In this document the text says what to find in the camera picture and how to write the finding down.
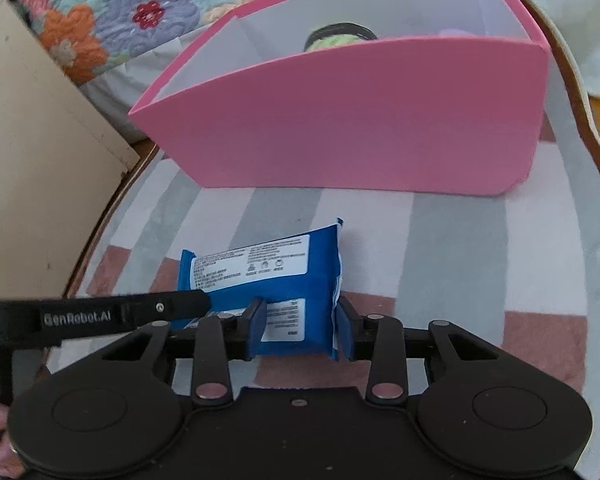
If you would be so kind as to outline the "blue snack wrapper pack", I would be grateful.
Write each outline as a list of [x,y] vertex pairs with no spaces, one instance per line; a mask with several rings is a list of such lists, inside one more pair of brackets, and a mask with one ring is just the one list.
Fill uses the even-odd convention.
[[183,250],[178,290],[200,289],[211,311],[242,313],[266,302],[258,356],[337,356],[335,308],[340,295],[341,219],[324,228],[216,254]]

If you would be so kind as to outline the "green yarn skein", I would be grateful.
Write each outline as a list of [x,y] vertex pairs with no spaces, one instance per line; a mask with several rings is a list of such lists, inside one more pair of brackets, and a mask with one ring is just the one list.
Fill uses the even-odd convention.
[[364,41],[374,41],[377,36],[368,28],[355,23],[340,22],[325,25],[315,29],[306,38],[304,52],[324,50],[329,48],[358,44]]

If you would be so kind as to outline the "purple plush toy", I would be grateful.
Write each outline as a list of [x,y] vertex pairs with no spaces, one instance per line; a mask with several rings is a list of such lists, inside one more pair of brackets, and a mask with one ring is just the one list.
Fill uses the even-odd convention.
[[438,32],[439,37],[475,37],[476,34],[459,28],[444,28]]

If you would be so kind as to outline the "pink cardboard box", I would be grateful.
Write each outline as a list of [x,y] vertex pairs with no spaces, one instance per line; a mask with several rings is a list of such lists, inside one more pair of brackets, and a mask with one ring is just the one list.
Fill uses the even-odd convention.
[[[340,22],[377,39],[303,51]],[[186,47],[129,116],[206,188],[490,196],[528,176],[548,64],[520,0],[253,0]]]

